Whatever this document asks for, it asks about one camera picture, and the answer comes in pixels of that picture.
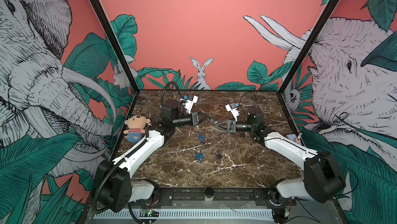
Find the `black padlock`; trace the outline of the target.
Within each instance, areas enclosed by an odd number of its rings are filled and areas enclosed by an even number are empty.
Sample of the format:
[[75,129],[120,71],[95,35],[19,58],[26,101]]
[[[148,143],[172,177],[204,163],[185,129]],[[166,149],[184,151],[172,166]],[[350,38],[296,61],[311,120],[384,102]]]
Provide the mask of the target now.
[[213,155],[218,161],[222,162],[224,160],[224,157],[216,151],[213,152]]

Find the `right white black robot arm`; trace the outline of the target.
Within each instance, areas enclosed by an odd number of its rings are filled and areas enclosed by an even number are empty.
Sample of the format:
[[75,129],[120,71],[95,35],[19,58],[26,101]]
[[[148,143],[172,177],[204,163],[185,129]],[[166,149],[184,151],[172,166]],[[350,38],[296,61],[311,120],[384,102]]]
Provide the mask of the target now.
[[338,163],[330,152],[309,149],[273,131],[265,125],[259,107],[249,107],[246,120],[239,120],[237,104],[226,105],[226,110],[234,118],[218,122],[211,117],[210,122],[215,128],[228,134],[248,133],[256,143],[286,157],[304,172],[303,177],[280,180],[270,187],[268,200],[272,205],[280,206],[292,198],[325,203],[346,187]]

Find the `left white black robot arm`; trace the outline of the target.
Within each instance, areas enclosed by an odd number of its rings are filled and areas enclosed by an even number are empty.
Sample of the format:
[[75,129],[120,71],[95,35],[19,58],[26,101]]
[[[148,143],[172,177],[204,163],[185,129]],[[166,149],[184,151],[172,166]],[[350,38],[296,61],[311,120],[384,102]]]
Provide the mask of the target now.
[[159,199],[156,183],[151,180],[133,182],[131,179],[156,150],[161,148],[175,133],[176,128],[198,126],[200,112],[193,112],[197,96],[186,96],[179,101],[169,100],[162,106],[158,120],[145,128],[142,138],[131,149],[110,161],[103,161],[97,167],[93,184],[92,211],[100,214],[106,210],[117,213],[128,203],[137,200]]

